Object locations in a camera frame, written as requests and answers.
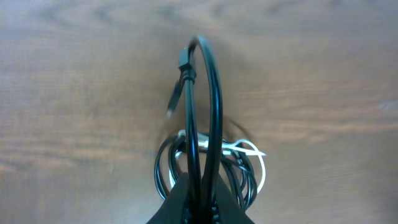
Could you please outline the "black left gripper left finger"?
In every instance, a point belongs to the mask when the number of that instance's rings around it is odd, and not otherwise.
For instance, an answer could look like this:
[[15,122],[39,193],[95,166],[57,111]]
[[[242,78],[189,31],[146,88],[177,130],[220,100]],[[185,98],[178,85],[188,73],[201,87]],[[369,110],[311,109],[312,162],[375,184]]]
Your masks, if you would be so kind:
[[188,197],[189,176],[183,173],[155,215],[147,224],[181,224]]

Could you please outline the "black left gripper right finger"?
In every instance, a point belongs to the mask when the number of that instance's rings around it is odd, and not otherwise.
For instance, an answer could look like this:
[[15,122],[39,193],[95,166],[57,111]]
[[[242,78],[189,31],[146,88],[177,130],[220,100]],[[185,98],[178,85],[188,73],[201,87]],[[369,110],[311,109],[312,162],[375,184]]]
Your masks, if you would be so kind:
[[254,224],[233,198],[221,176],[216,186],[216,212],[214,223],[219,224]]

